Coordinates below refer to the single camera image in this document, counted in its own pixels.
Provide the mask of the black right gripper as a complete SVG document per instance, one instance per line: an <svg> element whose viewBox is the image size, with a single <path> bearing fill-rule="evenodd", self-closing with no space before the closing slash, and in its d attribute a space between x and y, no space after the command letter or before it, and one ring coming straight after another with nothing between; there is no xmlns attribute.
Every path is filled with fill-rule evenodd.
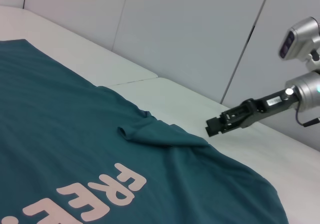
<svg viewBox="0 0 320 224"><path fill-rule="evenodd" d="M258 99L247 99L240 105L224 111L220 117L206 121L205 130L209 137L224 134L226 129L247 128L265 118L290 109L299 101L296 90L283 89Z"/></svg>

